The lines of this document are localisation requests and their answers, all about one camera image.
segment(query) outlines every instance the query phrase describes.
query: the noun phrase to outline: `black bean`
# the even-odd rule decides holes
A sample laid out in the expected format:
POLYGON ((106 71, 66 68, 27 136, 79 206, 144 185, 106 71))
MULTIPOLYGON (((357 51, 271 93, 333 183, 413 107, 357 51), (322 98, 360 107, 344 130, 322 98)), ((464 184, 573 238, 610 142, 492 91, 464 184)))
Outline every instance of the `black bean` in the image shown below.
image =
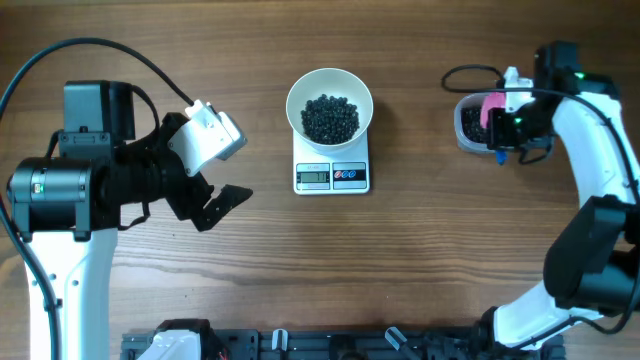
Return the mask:
POLYGON ((314 142, 326 145, 349 141, 360 127, 355 105, 345 97, 322 94, 309 100, 301 112, 304 133, 314 142))

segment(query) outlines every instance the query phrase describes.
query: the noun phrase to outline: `wooden table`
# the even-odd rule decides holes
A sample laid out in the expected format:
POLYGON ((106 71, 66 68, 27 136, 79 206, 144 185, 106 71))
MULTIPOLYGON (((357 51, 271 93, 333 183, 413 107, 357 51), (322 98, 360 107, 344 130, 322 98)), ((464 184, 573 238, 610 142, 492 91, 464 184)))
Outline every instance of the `wooden table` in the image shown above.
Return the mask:
MULTIPOLYGON (((111 272, 113 358, 122 333, 169 318, 261 330, 463 325, 541 279, 547 248, 578 198, 561 147, 550 161, 527 167, 513 158, 499 167, 491 156, 458 149, 452 112, 460 96, 443 92, 440 76, 465 63, 517 65, 531 75, 538 46, 579 42, 585 69, 620 85, 627 133, 638 148, 638 11, 633 0, 10 7, 0 9, 0 88, 54 41, 105 37, 230 113, 249 138, 229 161, 204 170, 216 185, 255 191, 213 230, 196 232, 160 201, 146 224, 120 234, 111 272), (285 98, 301 75, 322 67, 355 73, 375 98, 368 195, 292 191, 285 98)), ((30 72, 0 124, 3 184, 21 159, 44 154, 62 126, 64 82, 80 79, 139 85, 161 114, 185 107, 127 55, 95 46, 60 51, 30 72)), ((139 100, 136 117, 142 136, 152 119, 139 100)), ((140 212, 123 211, 125 220, 140 212)), ((25 270, 0 233, 0 358, 22 359, 29 342, 25 270)), ((585 327, 568 334, 572 359, 632 359, 640 350, 639 321, 615 337, 585 327)))

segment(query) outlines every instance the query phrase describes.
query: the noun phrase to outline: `small plastic container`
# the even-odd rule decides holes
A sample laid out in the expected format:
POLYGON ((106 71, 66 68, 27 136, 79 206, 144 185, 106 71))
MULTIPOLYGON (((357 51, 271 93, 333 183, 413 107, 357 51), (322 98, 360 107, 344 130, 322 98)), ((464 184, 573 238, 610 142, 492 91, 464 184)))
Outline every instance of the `small plastic container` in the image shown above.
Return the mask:
POLYGON ((465 96, 460 100, 456 109, 453 111, 453 125, 456 130, 456 136, 458 137, 458 146, 460 149, 476 153, 476 154, 493 154, 495 151, 487 149, 487 144, 477 143, 475 141, 469 140, 469 138, 464 134, 464 130, 462 129, 462 109, 468 108, 471 106, 482 106, 484 102, 484 98, 486 98, 489 94, 471 94, 465 96))

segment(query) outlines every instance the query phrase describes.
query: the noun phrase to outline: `white bowl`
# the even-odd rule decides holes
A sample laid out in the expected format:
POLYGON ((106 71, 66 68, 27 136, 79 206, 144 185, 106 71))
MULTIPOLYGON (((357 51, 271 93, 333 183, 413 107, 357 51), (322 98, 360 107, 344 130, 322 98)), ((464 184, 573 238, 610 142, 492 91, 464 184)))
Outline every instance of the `white bowl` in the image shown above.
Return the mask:
POLYGON ((293 131, 318 152, 332 152, 354 144, 367 131, 373 116, 373 97, 367 86, 352 73, 340 69, 318 69, 301 77, 287 96, 287 118, 293 131), (316 100, 322 94, 336 98, 346 97, 349 104, 356 105, 360 127, 351 140, 335 145, 318 144, 304 134, 302 114, 308 100, 316 100))

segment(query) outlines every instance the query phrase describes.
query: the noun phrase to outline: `black cable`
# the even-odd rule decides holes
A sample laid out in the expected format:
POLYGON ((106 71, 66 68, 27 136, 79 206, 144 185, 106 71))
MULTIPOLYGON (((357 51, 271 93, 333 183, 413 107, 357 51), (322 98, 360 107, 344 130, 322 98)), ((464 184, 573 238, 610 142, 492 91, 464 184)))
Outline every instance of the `black cable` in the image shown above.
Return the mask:
MULTIPOLYGON (((178 96, 180 96, 184 101, 186 101, 187 104, 189 104, 189 106, 193 106, 193 100, 191 100, 191 98, 189 98, 184 92, 182 92, 182 90, 180 90, 178 86, 173 81, 171 81, 171 79, 169 79, 169 77, 162 70, 160 70, 160 68, 158 68, 158 66, 156 66, 154 63, 151 62, 151 60, 147 59, 139 52, 131 49, 130 47, 127 47, 125 45, 122 45, 120 43, 117 43, 111 40, 100 39, 100 38, 74 38, 74 39, 67 39, 67 40, 60 41, 58 43, 55 43, 41 50, 40 52, 35 54, 33 57, 31 57, 31 59, 29 59, 20 68, 20 70, 18 70, 16 75, 13 77, 13 79, 9 83, 9 86, 5 90, 4 94, 2 95, 2 99, 0 99, 0 121, 2 120, 2 115, 4 115, 4 112, 7 109, 7 105, 9 104, 9 99, 11 98, 11 95, 13 95, 13 92, 15 91, 16 87, 18 86, 22 78, 25 76, 25 74, 29 71, 29 69, 33 67, 33 65, 35 65, 42 58, 44 58, 45 56, 51 54, 56 50, 59 50, 68 46, 84 45, 84 44, 110 47, 113 49, 123 51, 135 57, 136 59, 140 60, 143 64, 147 65, 147 67, 153 70, 158 76, 160 76, 160 78, 164 80, 164 82, 167 83, 167 85, 169 85, 169 87, 176 94, 178 94, 178 96)), ((29 270, 31 270, 34 277, 36 278, 36 281, 38 282, 38 285, 40 286, 42 295, 44 296, 45 311, 47 311, 47 314, 49 316, 49 335, 51 338, 51 358, 53 360, 58 360, 60 359, 60 355, 61 355, 60 354, 60 333, 59 333, 59 326, 58 326, 59 318, 58 318, 58 311, 57 311, 57 299, 55 297, 51 284, 49 283, 49 280, 47 279, 47 276, 44 270, 40 266, 40 263, 31 255, 31 252, 29 251, 29 249, 27 249, 26 245, 24 244, 24 242, 22 242, 22 239, 19 237, 18 231, 15 228, 15 225, 13 224, 13 222, 11 221, 9 215, 7 214, 7 210, 4 207, 4 203, 2 202, 1 197, 0 197, 0 218, 2 220, 2 224, 7 230, 7 234, 9 234, 9 239, 11 240, 13 245, 16 247, 16 250, 18 251, 20 256, 22 256, 22 258, 24 259, 25 264, 27 265, 29 270)))
MULTIPOLYGON (((564 98, 568 98, 574 101, 577 101, 578 103, 586 106, 589 110, 593 111, 605 124, 605 126, 609 129, 609 131, 611 132, 611 136, 613 137, 613 140, 616 143, 616 146, 618 147, 618 150, 620 151, 620 156, 622 158, 622 162, 624 164, 624 168, 625 168, 625 172, 627 173, 627 179, 629 181, 629 187, 631 188, 631 193, 633 195, 633 198, 635 200, 636 205, 640 205, 640 193, 638 192, 638 181, 636 181, 635 176, 633 175, 633 170, 631 168, 631 161, 629 160, 629 155, 627 154, 627 150, 624 147, 624 144, 622 143, 622 139, 620 138, 620 134, 618 134, 618 131, 615 129, 615 127, 613 126, 613 123, 611 122, 611 119, 608 118, 600 109, 598 109, 595 105, 593 105, 592 103, 590 103, 589 101, 578 97, 576 95, 572 95, 569 93, 565 93, 562 91, 556 91, 556 90, 548 90, 548 89, 536 89, 536 88, 506 88, 506 89, 500 89, 500 88, 481 88, 481 89, 463 89, 463 88, 451 88, 447 85, 447 79, 453 75, 454 73, 458 72, 458 71, 462 71, 462 70, 468 70, 468 69, 480 69, 480 70, 489 70, 492 72, 495 72, 496 74, 499 73, 499 71, 497 71, 495 68, 491 68, 490 66, 486 66, 486 65, 463 65, 463 66, 458 66, 456 68, 453 68, 451 70, 449 70, 441 79, 440 85, 442 86, 443 89, 449 91, 449 92, 453 92, 453 93, 492 93, 492 92, 500 92, 500 93, 509 93, 509 92, 537 92, 537 93, 543 93, 543 94, 550 94, 550 95, 556 95, 556 96, 561 96, 564 98)), ((638 304, 640 303, 640 297, 638 296, 638 288, 640 286, 640 252, 639 254, 639 259, 638 259, 638 269, 636 272, 636 278, 633 282, 633 287, 631 290, 631 295, 629 296, 629 302, 627 304, 627 307, 624 311, 624 313, 622 314, 622 316, 620 317, 620 319, 618 320, 618 323, 610 328, 610 329, 606 329, 602 326, 600 326, 599 324, 597 324, 595 321, 584 318, 584 317, 571 317, 569 318, 567 321, 565 321, 564 323, 554 327, 555 328, 559 328, 558 330, 551 332, 551 329, 547 332, 545 332, 542 335, 539 335, 533 339, 531 339, 530 341, 524 343, 523 345, 520 345, 517 347, 517 349, 521 349, 524 348, 528 345, 531 345, 533 343, 536 343, 540 340, 543 340, 544 338, 553 335, 555 332, 562 330, 563 328, 565 328, 568 325, 573 325, 578 321, 581 321, 589 326, 591 326, 592 328, 594 328, 596 331, 603 333, 603 334, 607 334, 607 335, 613 335, 613 334, 617 334, 618 332, 620 332, 628 323, 629 319, 631 318, 631 315, 633 314, 634 309, 638 306, 638 304)))
POLYGON ((56 130, 51 134, 51 139, 49 140, 49 147, 47 147, 47 153, 44 155, 46 158, 51 158, 53 156, 53 151, 56 149, 56 145, 58 145, 58 136, 62 130, 56 130))
POLYGON ((444 74, 442 76, 442 80, 440 82, 440 85, 442 86, 443 89, 447 90, 448 92, 453 92, 453 93, 474 93, 477 92, 477 90, 479 89, 464 89, 464 88, 450 88, 449 86, 447 86, 447 79, 460 71, 463 70, 483 70, 483 71, 489 71, 492 72, 496 75, 498 75, 498 80, 502 80, 502 72, 498 69, 496 69, 493 66, 489 66, 489 65, 482 65, 482 64, 468 64, 468 65, 461 65, 461 66, 457 66, 454 67, 453 69, 447 71, 446 74, 444 74))
POLYGON ((153 113, 153 121, 155 122, 155 125, 156 125, 156 128, 154 129, 154 132, 157 134, 158 131, 160 131, 160 118, 158 117, 158 111, 156 110, 156 106, 153 104, 153 101, 151 101, 151 98, 149 98, 149 95, 147 95, 147 93, 144 92, 144 90, 142 90, 139 86, 132 85, 131 89, 145 103, 147 103, 147 105, 151 109, 151 112, 153 113))

